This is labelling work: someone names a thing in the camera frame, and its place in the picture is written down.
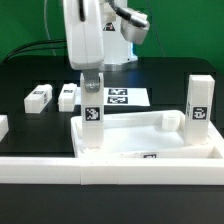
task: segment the white upright block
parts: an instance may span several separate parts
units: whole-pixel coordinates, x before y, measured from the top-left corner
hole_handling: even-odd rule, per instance
[[[26,113],[40,113],[52,98],[52,86],[38,85],[25,99]]]
[[[70,83],[64,84],[60,96],[58,98],[59,111],[60,112],[72,112],[75,107],[75,95],[76,95],[77,85]]]
[[[81,74],[81,111],[82,137],[85,148],[97,150],[103,144],[103,116],[104,116],[104,80],[100,77],[100,90],[97,93],[87,93],[84,85],[84,76]]]
[[[8,119],[6,115],[0,115],[0,142],[9,131]]]
[[[184,129],[187,145],[206,143],[214,85],[210,75],[190,75]]]

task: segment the green background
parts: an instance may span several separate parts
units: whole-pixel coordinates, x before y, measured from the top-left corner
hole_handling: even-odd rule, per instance
[[[223,0],[151,0],[150,5],[166,57],[203,58],[224,74]],[[129,6],[149,13],[145,0],[129,0]],[[52,39],[65,38],[61,0],[48,0],[48,27]],[[18,46],[46,39],[44,0],[0,0],[0,59]],[[163,57],[153,26],[136,54]]]

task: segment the white foam block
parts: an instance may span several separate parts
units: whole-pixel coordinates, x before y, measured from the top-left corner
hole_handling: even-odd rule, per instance
[[[83,74],[81,74],[80,79],[83,145],[85,148],[89,148],[91,150],[99,150],[103,144],[103,73],[99,74],[99,78],[100,90],[96,93],[86,92]]]
[[[0,142],[9,131],[8,119],[6,115],[0,115]]]
[[[39,114],[52,98],[51,85],[38,85],[25,99],[25,112]]]
[[[187,145],[206,144],[214,85],[210,75],[190,75],[184,130]]]
[[[58,98],[58,105],[60,112],[72,112],[75,107],[77,85],[70,83],[64,84],[60,96]]]

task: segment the white robot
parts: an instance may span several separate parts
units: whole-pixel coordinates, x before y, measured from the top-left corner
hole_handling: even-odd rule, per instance
[[[82,135],[87,148],[100,148],[103,142],[100,69],[137,60],[132,43],[141,44],[149,30],[147,15],[126,7],[127,0],[64,0],[70,64],[82,70]]]

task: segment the black table surface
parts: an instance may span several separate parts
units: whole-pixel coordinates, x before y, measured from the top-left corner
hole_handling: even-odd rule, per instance
[[[146,88],[151,106],[106,106],[105,113],[178,109],[185,113],[190,74],[216,80],[211,121],[223,134],[222,76],[197,58],[141,58],[136,68],[105,72],[105,87]],[[0,156],[74,157],[70,118],[58,112],[63,84],[80,84],[66,58],[21,56],[0,66],[0,114],[10,131]],[[25,114],[24,98],[39,84],[53,86],[40,114]],[[0,223],[224,223],[223,186],[0,185]]]

